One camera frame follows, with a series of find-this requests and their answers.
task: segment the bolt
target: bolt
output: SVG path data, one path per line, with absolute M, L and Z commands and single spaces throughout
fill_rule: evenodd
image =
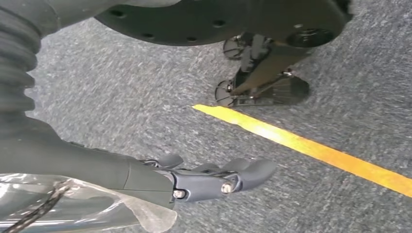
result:
M 230 183 L 224 183 L 224 184 L 222 185 L 222 193 L 224 193 L 224 194 L 229 194 L 229 193 L 231 193 L 231 192 L 233 192 L 233 186 L 232 186 L 232 184 L 230 184 Z
M 173 191 L 173 197 L 174 198 L 178 198 L 178 199 L 182 199 L 186 196 L 186 192 L 183 190 L 174 190 Z

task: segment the plastic cover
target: plastic cover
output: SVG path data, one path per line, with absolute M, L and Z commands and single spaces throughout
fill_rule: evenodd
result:
M 25 233 L 85 232 L 141 225 L 150 233 L 169 230 L 177 212 L 81 180 L 55 175 L 0 174 L 0 232 L 37 209 L 57 183 L 71 189 Z

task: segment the yellow floor tape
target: yellow floor tape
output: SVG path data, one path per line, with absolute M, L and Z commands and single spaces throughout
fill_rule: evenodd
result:
M 412 197 L 412 179 L 398 173 L 386 170 L 228 108 L 209 107 L 205 105 L 195 105 L 193 108 L 228 123 L 239 125 L 249 132 L 382 185 L 383 187 Z

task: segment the wire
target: wire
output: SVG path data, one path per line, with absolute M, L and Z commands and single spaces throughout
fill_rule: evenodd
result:
M 54 188 L 49 198 L 40 207 L 38 207 L 31 213 L 27 214 L 25 217 L 20 219 L 13 226 L 7 228 L 2 233 L 18 233 L 24 230 L 32 223 L 36 222 L 36 220 L 46 215 L 59 202 L 59 200 L 70 188 L 71 185 L 68 182 L 60 183 Z

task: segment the black flexible tube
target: black flexible tube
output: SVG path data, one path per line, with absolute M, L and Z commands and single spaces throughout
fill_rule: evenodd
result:
M 33 110 L 34 101 L 24 90 L 34 86 L 26 72 L 36 67 L 40 35 L 34 26 L 0 8 L 0 113 Z

